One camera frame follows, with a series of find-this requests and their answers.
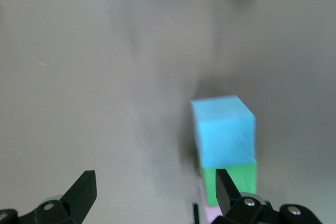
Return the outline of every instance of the scratch on surface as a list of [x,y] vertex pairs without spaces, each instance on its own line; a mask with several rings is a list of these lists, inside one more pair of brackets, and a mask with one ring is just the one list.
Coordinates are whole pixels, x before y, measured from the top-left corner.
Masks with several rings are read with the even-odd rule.
[[43,62],[40,62],[40,61],[37,61],[36,63],[41,64],[43,66],[46,66],[46,64],[44,64]]

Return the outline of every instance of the metal bolt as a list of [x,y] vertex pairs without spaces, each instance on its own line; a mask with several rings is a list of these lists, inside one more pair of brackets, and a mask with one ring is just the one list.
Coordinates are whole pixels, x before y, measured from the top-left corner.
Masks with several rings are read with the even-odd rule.
[[246,205],[248,205],[249,207],[253,207],[256,205],[256,203],[254,202],[254,200],[252,200],[251,198],[246,198],[244,199],[244,203]]
[[53,203],[49,203],[49,204],[46,204],[44,207],[43,207],[43,209],[44,210],[49,210],[49,209],[51,209],[51,208],[53,208],[54,207],[54,204]]
[[5,212],[3,212],[2,214],[0,214],[0,220],[3,220],[5,218],[7,218],[8,214],[6,214]]
[[293,215],[301,215],[301,211],[299,208],[295,207],[295,206],[289,206],[288,211],[290,211],[291,214]]

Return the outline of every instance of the top face of blue cube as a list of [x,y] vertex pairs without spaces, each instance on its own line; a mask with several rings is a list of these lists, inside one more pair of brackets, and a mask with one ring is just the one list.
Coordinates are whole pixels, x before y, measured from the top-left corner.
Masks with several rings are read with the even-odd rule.
[[191,103],[197,121],[253,116],[252,112],[236,95],[192,100]]

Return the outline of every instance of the cube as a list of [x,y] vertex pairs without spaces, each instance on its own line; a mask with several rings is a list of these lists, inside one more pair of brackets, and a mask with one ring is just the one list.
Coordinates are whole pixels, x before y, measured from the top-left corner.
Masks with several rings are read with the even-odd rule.
[[[240,192],[255,194],[257,190],[257,162],[250,164],[232,165],[218,167],[226,169],[230,174],[232,181],[235,183]],[[216,197],[216,168],[200,167],[201,178],[204,184],[205,198],[209,206],[217,206]]]
[[237,96],[198,99],[191,103],[201,167],[254,162],[255,117]]

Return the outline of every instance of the front face of blue cube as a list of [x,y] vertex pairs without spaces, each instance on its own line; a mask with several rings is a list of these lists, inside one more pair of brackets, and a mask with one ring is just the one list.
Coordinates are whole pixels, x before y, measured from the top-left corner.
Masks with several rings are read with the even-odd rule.
[[255,117],[198,122],[201,166],[213,168],[255,160]]

